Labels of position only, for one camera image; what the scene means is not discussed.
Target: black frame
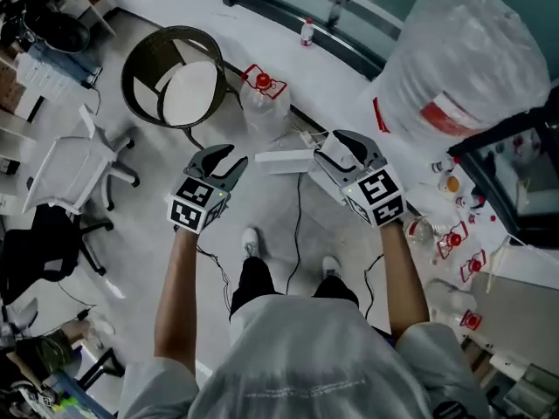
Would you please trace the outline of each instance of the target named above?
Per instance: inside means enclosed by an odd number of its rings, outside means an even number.
[[[553,141],[552,129],[559,126],[559,87],[549,94],[548,102],[528,113],[519,113],[482,134],[477,134],[449,149],[460,158],[460,166],[485,194],[507,231],[522,242],[541,248],[559,248],[559,213],[518,216],[500,183],[489,175],[482,164],[479,148],[534,128],[559,175],[559,148]]]
[[[223,0],[223,2],[227,6],[239,4],[295,32],[299,32],[305,19],[312,16],[278,0]],[[373,79],[380,74],[385,65],[383,58],[335,27],[328,28],[326,22],[316,20],[314,17],[312,19],[315,44],[334,54],[367,79]]]

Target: white office chair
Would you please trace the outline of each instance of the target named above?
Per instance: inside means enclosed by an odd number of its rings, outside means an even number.
[[[122,167],[116,160],[118,153],[134,142],[123,137],[114,145],[105,139],[103,131],[95,126],[92,113],[83,105],[79,114],[86,123],[89,137],[62,137],[55,140],[31,185],[23,212],[49,203],[73,214],[81,214],[83,205],[91,196],[97,182],[101,182],[103,205],[112,210],[114,204],[108,194],[108,177],[118,177],[133,187],[140,184],[138,176]]]

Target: plastic bag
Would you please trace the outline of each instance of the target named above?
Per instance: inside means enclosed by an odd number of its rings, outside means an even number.
[[[386,127],[429,155],[545,104],[545,59],[501,0],[417,0],[379,77]]]

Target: black office chair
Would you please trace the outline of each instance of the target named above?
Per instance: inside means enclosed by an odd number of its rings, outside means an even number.
[[[167,82],[161,91],[157,84],[171,68],[181,64],[186,65],[174,41],[181,41],[202,52],[211,59],[217,69],[217,82],[208,111],[199,120],[177,126],[171,126],[163,117],[163,99],[167,91]],[[138,102],[134,91],[134,79],[138,79],[149,90],[157,95],[157,118],[147,113]],[[225,78],[224,60],[219,45],[212,36],[197,28],[189,26],[170,26],[158,30],[144,38],[128,55],[122,68],[121,87],[124,101],[134,115],[157,126],[182,129],[189,140],[198,148],[203,148],[192,137],[192,128],[212,116],[223,102],[227,93],[233,93],[240,105],[238,91]]]
[[[70,220],[60,207],[39,205],[30,230],[6,233],[0,254],[0,294],[6,306],[39,279],[59,282],[70,276],[80,251],[96,273],[106,273],[104,267],[94,263],[83,236],[99,228],[110,231],[113,224],[104,221],[81,229],[79,220],[79,216]],[[58,259],[62,259],[59,271],[45,269],[47,263]]]

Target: white marker cube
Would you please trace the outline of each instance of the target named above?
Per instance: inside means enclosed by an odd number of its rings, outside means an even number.
[[[221,216],[228,200],[228,192],[188,176],[168,197],[167,220],[200,233]]]
[[[405,212],[404,189],[387,164],[342,188],[349,207],[366,223],[379,227]]]

